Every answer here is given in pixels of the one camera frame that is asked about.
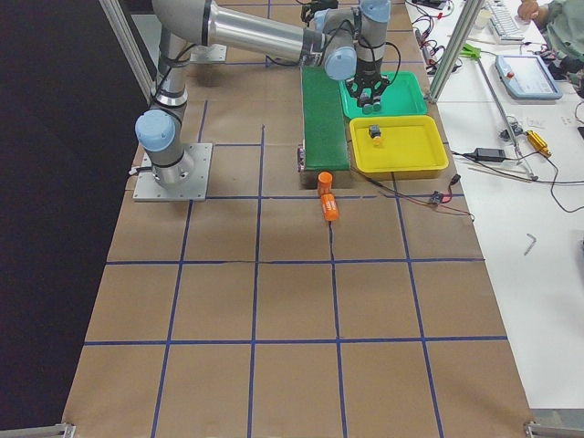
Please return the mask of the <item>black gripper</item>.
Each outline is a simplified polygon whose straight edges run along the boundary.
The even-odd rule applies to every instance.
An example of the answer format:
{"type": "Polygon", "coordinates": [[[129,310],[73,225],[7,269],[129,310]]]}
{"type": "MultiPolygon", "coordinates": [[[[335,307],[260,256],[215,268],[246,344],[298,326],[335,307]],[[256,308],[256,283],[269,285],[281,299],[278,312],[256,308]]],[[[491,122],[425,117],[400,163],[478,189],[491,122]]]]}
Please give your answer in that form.
{"type": "Polygon", "coordinates": [[[359,108],[371,108],[372,99],[381,99],[390,84],[389,78],[380,72],[361,71],[347,80],[347,92],[356,100],[359,108]]]}
{"type": "Polygon", "coordinates": [[[300,19],[302,21],[311,21],[316,12],[326,11],[327,9],[337,9],[339,7],[338,0],[310,0],[301,1],[300,19]]]}

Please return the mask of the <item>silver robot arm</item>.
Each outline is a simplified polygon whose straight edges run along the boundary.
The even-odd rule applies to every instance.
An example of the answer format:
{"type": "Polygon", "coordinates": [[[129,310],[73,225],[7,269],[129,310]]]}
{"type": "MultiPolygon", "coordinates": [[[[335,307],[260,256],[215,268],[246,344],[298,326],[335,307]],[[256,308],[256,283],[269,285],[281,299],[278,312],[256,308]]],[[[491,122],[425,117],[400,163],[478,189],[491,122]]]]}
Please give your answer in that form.
{"type": "Polygon", "coordinates": [[[304,26],[274,21],[219,6],[214,1],[155,1],[162,25],[158,73],[148,110],[135,133],[145,150],[147,181],[162,198],[206,195],[211,147],[181,142],[188,93],[184,68],[224,61],[230,47],[274,60],[323,68],[346,86],[364,110],[377,109],[390,81],[381,74],[391,6],[361,1],[351,8],[326,6],[304,26]]]}

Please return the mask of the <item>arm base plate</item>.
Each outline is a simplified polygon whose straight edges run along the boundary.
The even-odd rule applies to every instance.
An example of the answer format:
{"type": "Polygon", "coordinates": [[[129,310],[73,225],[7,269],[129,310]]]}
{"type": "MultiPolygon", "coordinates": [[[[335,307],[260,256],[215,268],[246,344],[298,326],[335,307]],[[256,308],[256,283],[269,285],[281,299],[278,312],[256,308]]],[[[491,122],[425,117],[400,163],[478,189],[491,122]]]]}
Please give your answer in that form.
{"type": "Polygon", "coordinates": [[[175,165],[162,168],[151,164],[144,153],[142,167],[150,170],[139,172],[133,193],[137,202],[203,202],[206,199],[212,143],[183,143],[183,157],[175,165]]]}
{"type": "Polygon", "coordinates": [[[195,46],[191,50],[190,63],[192,64],[220,64],[226,61],[227,46],[214,44],[195,46]]]}

